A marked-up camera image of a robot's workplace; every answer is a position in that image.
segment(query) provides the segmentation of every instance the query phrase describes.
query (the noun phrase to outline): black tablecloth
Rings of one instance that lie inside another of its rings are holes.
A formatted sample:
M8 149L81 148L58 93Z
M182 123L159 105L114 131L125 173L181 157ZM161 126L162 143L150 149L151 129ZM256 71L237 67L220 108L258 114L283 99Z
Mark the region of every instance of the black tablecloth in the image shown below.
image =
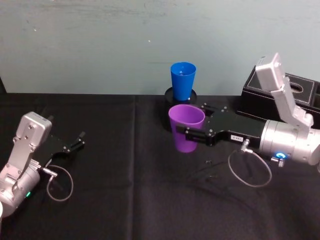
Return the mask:
M234 97L199 101L228 106ZM85 149L69 166L74 193L54 202L42 179L20 208L2 221L1 239L320 239L320 175L315 167L271 164L273 179L250 188L229 171L239 145L175 150L161 123L162 96L0 95L0 167L27 112L53 115L51 133L73 141L85 131ZM252 183L267 179L256 159L235 156L237 172Z

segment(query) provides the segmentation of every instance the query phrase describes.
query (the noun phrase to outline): cup rim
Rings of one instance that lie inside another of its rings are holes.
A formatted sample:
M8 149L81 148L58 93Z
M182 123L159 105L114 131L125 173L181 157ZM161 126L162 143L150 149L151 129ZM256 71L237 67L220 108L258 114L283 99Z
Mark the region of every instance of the cup rim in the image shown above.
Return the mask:
M197 71L197 67L196 67L196 65L194 65L193 63L188 62L188 61L178 61L178 62L175 62L174 64L172 64L171 67L170 67L170 72L171 72L172 74L174 74L174 75L180 76L179 74L174 73L174 72L172 71L172 67L173 67L174 65L176 65L176 64L190 64L190 65L194 66L194 71L193 71L192 73L186 74L186 75L183 75L183 76L190 76L190 75L194 74L194 73Z
M188 107L188 108L194 108L194 109L197 109L197 110L201 111L201 113L202 113L202 118L201 118L200 121L198 121L198 122L192 122L192 123L190 123L190 122L183 122L183 121L177 121L177 122L179 122L180 124L193 126L193 125L200 124L200 123L202 123L202 122L205 120L206 115L205 115L204 111L202 111L200 108L198 108L198 107L196 107L196 106L192 106L192 105L189 105L189 104L178 104L178 105L175 105L175 106L171 107L171 108L169 109L169 112L168 112L168 115L169 115L169 118L170 118L170 119L175 120L173 117L171 117L171 111L172 111L174 108L181 107L181 106L186 106L186 107Z

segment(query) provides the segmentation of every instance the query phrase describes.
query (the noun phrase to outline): black leather box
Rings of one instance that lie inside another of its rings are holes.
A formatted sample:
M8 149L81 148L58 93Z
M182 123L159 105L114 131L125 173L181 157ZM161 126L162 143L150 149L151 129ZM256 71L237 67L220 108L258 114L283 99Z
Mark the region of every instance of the black leather box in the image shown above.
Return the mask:
M313 115L312 128L320 129L320 83L286 73L290 79L295 103ZM281 121L276 103L271 94L261 90L255 67L242 89L237 113L258 120Z

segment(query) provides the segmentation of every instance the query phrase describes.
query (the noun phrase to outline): gray cable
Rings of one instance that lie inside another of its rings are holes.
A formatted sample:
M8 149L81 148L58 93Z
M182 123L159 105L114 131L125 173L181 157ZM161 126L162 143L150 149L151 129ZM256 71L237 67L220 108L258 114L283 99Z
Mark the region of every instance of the gray cable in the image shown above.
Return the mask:
M72 179L71 174L70 174L66 169L64 169L64 168L61 167L61 166L49 165L48 167L54 167L54 168L63 170L63 171L69 176L69 178L70 178L71 190L70 190L69 195L68 195L67 197L65 197L65 198L57 199L57 198L53 197L53 196L51 195L51 193L49 192L49 186L50 186L50 183L52 182L52 179L53 179L53 177L51 177L50 180L49 180L49 182L48 182L48 184L46 185L46 193L49 195L49 197L50 197L52 200L57 201L57 202L64 202L64 201L68 200L68 199L71 197L71 195L72 195L72 193L73 193L73 191L74 191L74 180Z
M271 169L270 169L270 167L268 166L268 164L262 159L262 157L260 157L260 156L259 156L258 154L256 154L255 152L248 152L248 153L255 155L255 156L263 163L263 165L266 167L266 169L267 169L267 171L268 171L268 173L269 173L269 179L268 179L264 184L254 185L254 184L250 184L250 183L244 181L241 177L239 177L239 176L235 173L235 171L232 169L231 164L230 164L230 157L231 157L231 155L234 154L235 152L237 152L237 150L234 150L234 151L229 155L229 157L228 157L228 165L229 165L229 168L230 168L232 174L233 174L240 182L242 182L243 184L245 184L245 185L247 185L247 186L249 186L249 187L252 187L252 188L262 188L262 187L267 186L267 185L270 183L270 181L271 181L271 179L272 179Z

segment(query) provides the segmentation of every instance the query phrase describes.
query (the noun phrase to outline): white label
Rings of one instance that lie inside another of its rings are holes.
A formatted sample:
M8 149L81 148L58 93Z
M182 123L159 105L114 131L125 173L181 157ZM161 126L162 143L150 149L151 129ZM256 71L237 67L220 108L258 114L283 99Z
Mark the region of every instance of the white label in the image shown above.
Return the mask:
M231 140L243 142L244 138L242 136L231 135Z

